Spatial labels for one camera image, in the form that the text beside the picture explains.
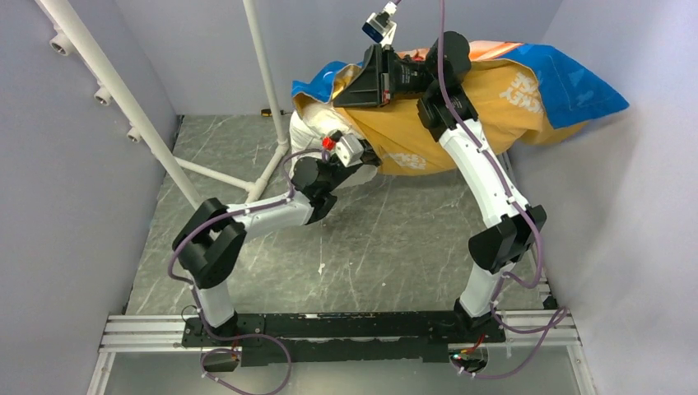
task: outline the small black and yellow object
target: small black and yellow object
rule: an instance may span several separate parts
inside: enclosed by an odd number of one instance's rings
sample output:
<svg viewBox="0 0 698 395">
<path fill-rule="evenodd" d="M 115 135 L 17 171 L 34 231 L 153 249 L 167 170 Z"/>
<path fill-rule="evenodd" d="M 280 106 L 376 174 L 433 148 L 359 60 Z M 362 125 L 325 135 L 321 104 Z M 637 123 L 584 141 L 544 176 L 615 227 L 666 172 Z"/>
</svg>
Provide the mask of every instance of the small black and yellow object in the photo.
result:
<svg viewBox="0 0 698 395">
<path fill-rule="evenodd" d="M 288 114 L 288 113 L 287 113 L 286 111 L 284 111 L 283 109 L 280 110 L 279 113 L 281 113 L 281 115 L 286 115 L 286 114 Z M 272 116 L 272 109 L 262 109 L 261 115 L 262 115 L 263 117 L 271 117 L 271 116 Z"/>
</svg>

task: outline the marble floor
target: marble floor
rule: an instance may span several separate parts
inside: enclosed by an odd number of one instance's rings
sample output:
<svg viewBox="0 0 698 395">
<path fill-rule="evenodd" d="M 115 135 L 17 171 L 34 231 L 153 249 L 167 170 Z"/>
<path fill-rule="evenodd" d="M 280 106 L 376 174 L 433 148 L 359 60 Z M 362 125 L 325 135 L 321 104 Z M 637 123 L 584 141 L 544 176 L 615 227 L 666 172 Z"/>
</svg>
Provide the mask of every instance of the marble floor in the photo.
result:
<svg viewBox="0 0 698 395">
<path fill-rule="evenodd" d="M 287 127 L 289 117 L 284 117 Z M 187 116 L 174 153 L 214 170 L 254 181 L 275 147 L 270 118 Z M 205 198 L 243 202 L 246 193 L 188 173 Z M 279 170 L 264 197 L 286 191 Z M 463 177 L 378 176 L 337 191 L 322 221 L 253 239 L 228 282 L 240 312 L 294 313 L 451 309 L 473 261 L 468 239 L 482 231 L 479 210 Z M 192 298 L 166 275 L 170 245 L 193 214 L 169 177 L 158 196 L 127 314 L 179 314 Z M 514 270 L 530 278 L 530 261 Z M 177 266 L 175 272 L 182 270 Z M 541 309 L 537 290 L 508 284 L 503 309 Z"/>
</svg>

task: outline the white metal frame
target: white metal frame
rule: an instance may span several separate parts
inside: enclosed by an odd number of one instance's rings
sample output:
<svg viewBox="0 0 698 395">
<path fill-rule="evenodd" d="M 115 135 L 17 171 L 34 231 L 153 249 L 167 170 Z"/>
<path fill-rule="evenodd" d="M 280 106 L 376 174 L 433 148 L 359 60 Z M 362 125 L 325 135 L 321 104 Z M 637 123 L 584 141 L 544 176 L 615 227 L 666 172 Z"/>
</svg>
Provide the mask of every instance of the white metal frame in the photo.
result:
<svg viewBox="0 0 698 395">
<path fill-rule="evenodd" d="M 246 202 L 255 202 L 262 196 L 262 192 L 267 187 L 274 170 L 288 152 L 289 138 L 288 133 L 282 128 L 281 112 L 274 91 L 272 74 L 269 70 L 269 63 L 265 54 L 253 0 L 243 0 L 244 10 L 247 15 L 250 32 L 252 33 L 254 50 L 257 54 L 259 70 L 264 81 L 264 90 L 267 92 L 269 107 L 272 110 L 278 144 L 267 167 L 254 182 L 237 179 L 228 174 L 208 169 L 172 155 L 172 152 L 170 152 L 165 142 L 162 141 L 141 105 L 133 97 L 131 91 L 107 59 L 90 31 L 85 27 L 85 24 L 82 23 L 82 20 L 68 0 L 36 0 L 36 2 L 53 22 L 54 29 L 57 32 L 56 37 L 50 42 L 51 47 L 56 52 L 66 56 L 72 52 L 79 53 L 87 68 L 90 69 L 97 79 L 95 99 L 102 105 L 109 105 L 111 100 L 114 99 L 131 123 L 131 128 L 126 133 L 126 136 L 134 142 L 139 142 L 142 139 L 150 147 L 153 156 L 170 174 L 174 183 L 181 189 L 184 196 L 195 209 L 201 205 L 203 199 L 184 173 L 183 168 L 244 189 L 248 192 Z"/>
<path fill-rule="evenodd" d="M 553 315 L 551 310 L 512 310 L 503 311 L 502 318 L 510 326 L 527 329 L 546 325 Z M 211 348 L 183 348 L 184 321 L 179 315 L 112 315 L 109 316 L 100 343 L 100 356 L 95 373 L 92 375 L 87 395 L 104 395 L 109 374 L 118 353 L 196 353 Z M 510 352 L 514 347 L 534 346 L 539 333 L 519 335 L 505 330 L 507 342 L 488 343 L 488 347 L 506 347 Z M 472 344 L 452 344 L 449 348 L 465 348 Z M 579 393 L 596 395 L 589 367 L 587 366 L 582 343 L 579 340 L 574 319 L 565 318 L 560 325 L 551 329 L 542 346 L 566 346 L 572 369 L 575 372 Z"/>
</svg>

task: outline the white pipe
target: white pipe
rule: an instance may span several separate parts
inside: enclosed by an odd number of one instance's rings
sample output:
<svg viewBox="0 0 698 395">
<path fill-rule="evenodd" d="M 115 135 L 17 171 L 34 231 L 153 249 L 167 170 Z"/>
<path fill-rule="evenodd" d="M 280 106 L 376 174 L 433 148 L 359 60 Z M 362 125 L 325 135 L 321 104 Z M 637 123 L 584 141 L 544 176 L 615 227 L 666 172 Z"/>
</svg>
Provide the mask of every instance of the white pipe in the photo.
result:
<svg viewBox="0 0 698 395">
<path fill-rule="evenodd" d="M 175 157 L 177 160 L 177 163 L 179 163 L 180 166 L 185 168 L 186 170 L 191 170 L 194 173 L 199 173 L 203 174 L 207 177 L 210 177 L 212 179 L 217 179 L 218 181 L 221 181 L 222 183 L 226 183 L 229 185 L 232 185 L 237 188 L 242 188 L 245 191 L 249 192 L 254 188 L 255 183 L 251 183 L 249 181 L 244 181 L 242 179 L 237 179 L 231 175 L 228 174 L 223 174 L 221 172 L 211 170 L 207 167 L 203 167 L 201 165 L 197 165 L 196 163 L 190 162 L 188 160 L 184 160 L 178 157 Z"/>
<path fill-rule="evenodd" d="M 284 131 L 282 126 L 282 115 L 279 110 L 277 92 L 274 90 L 272 72 L 269 70 L 269 61 L 264 52 L 264 42 L 262 40 L 262 32 L 257 22 L 257 11 L 254 8 L 254 0 L 243 0 L 242 3 L 244 4 L 244 13 L 247 15 L 249 31 L 252 33 L 254 52 L 257 53 L 257 62 L 259 63 L 259 71 L 262 72 L 262 80 L 264 81 L 264 90 L 267 92 L 269 108 L 272 110 L 274 128 L 277 130 L 277 141 L 280 145 L 283 145 L 284 143 L 288 143 L 288 133 Z"/>
<path fill-rule="evenodd" d="M 267 184 L 269 184 L 269 179 L 272 177 L 274 170 L 277 169 L 279 162 L 282 161 L 287 151 L 288 142 L 286 144 L 279 144 L 277 146 L 277 149 L 274 151 L 274 156 L 272 156 L 272 159 L 262 172 L 262 175 L 260 175 L 257 179 L 257 182 L 254 183 L 254 188 L 249 191 L 249 195 L 244 201 L 245 203 L 256 202 L 259 200 L 259 198 L 262 196 L 262 192 L 264 192 L 264 189 L 267 188 Z"/>
<path fill-rule="evenodd" d="M 165 170 L 194 208 L 202 203 L 201 195 L 187 178 L 172 152 L 162 141 L 146 113 L 133 97 L 131 91 L 114 70 L 102 49 L 95 41 L 90 31 L 82 23 L 67 0 L 36 0 L 51 16 L 54 22 L 75 46 L 95 77 L 109 90 L 114 101 L 119 105 L 131 124 L 141 133 L 143 140 L 151 148 L 155 158 L 160 161 Z"/>
</svg>

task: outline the gray floor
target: gray floor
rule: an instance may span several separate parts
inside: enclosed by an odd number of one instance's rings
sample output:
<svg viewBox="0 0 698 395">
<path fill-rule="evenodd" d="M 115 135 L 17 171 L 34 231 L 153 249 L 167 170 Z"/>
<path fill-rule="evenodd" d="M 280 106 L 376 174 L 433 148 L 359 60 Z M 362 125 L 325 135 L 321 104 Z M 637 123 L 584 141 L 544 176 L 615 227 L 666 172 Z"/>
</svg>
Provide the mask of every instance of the gray floor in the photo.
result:
<svg viewBox="0 0 698 395">
<path fill-rule="evenodd" d="M 275 147 L 270 118 L 185 117 L 174 153 L 238 178 L 255 180 Z M 242 189 L 189 174 L 206 198 L 243 202 Z M 264 197 L 283 193 L 278 172 Z M 428 177 L 378 176 L 338 191 L 327 218 L 248 242 L 230 294 L 240 312 L 290 313 L 451 309 L 473 262 L 468 239 L 484 225 L 456 172 Z M 169 279 L 170 245 L 193 209 L 165 178 L 127 314 L 178 314 L 192 304 Z M 530 278 L 530 262 L 515 270 Z M 505 288 L 500 307 L 541 309 L 537 290 Z"/>
</svg>

